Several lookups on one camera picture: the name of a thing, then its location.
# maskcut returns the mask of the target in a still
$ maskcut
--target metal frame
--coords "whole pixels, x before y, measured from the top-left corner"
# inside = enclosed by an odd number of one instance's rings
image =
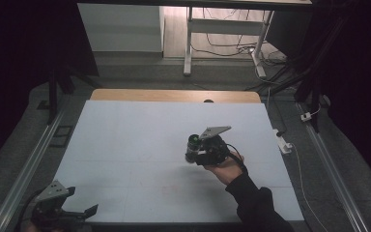
[[[64,96],[60,103],[60,109],[57,116],[54,118],[51,125],[47,126],[43,132],[41,139],[32,151],[28,160],[25,162],[22,170],[14,181],[14,185],[11,187],[7,197],[0,207],[0,231],[5,231],[8,227],[9,222],[16,211],[16,208],[29,186],[32,177],[38,168],[39,163],[49,145],[50,139],[52,138],[57,126],[65,114],[65,109],[68,107],[70,102],[70,96]]]
[[[297,108],[300,113],[304,113],[299,103],[297,103]],[[324,140],[318,132],[315,132],[314,128],[309,122],[305,122],[305,125],[309,136],[318,152],[318,155],[321,158],[322,164],[324,165],[325,170],[328,173],[330,182],[332,183],[333,188],[335,189],[336,194],[339,197],[339,200],[343,204],[343,208],[348,215],[351,225],[357,232],[368,232],[369,229],[363,219],[362,214],[360,213],[357,203],[346,188],[345,182],[343,181],[343,178],[339,173],[335,162],[333,161],[330,152],[325,145]]]
[[[264,22],[259,21],[236,21],[236,20],[221,20],[221,19],[192,19],[192,7],[188,10],[187,18],[187,37],[185,45],[185,67],[184,75],[191,75],[191,35],[192,33],[208,33],[208,34],[226,34],[226,35],[248,35],[259,36],[255,50],[250,52],[252,60],[255,64],[255,69],[259,77],[263,78],[265,74],[259,57],[262,44],[270,26],[273,12],[269,12]]]

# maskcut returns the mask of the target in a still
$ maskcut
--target wooden board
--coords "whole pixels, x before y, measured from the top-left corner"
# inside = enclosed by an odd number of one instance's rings
[[[134,90],[97,89],[90,100],[136,102],[204,102],[212,100],[224,103],[260,103],[254,92],[242,91],[189,91],[189,90]]]

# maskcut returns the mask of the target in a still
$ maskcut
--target power strip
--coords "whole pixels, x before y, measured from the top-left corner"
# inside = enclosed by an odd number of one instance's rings
[[[273,134],[275,135],[276,142],[278,144],[279,150],[282,154],[287,155],[292,152],[292,145],[291,143],[285,142],[285,139],[282,136],[276,135],[278,133],[277,129],[273,129]]]

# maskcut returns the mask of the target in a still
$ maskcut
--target white surface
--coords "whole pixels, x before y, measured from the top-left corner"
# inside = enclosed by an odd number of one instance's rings
[[[56,173],[76,193],[65,205],[99,204],[93,222],[232,222],[237,203],[210,172],[185,161],[206,127],[245,156],[258,187],[287,220],[303,220],[265,107],[259,103],[87,101]]]
[[[163,50],[159,6],[77,4],[93,51]]]

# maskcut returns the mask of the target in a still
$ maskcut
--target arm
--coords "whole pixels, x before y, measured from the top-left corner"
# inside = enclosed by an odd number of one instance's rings
[[[272,193],[258,189],[249,176],[242,173],[236,162],[227,159],[217,166],[205,166],[212,171],[238,203],[237,214],[249,231],[293,232],[294,229],[273,208]]]

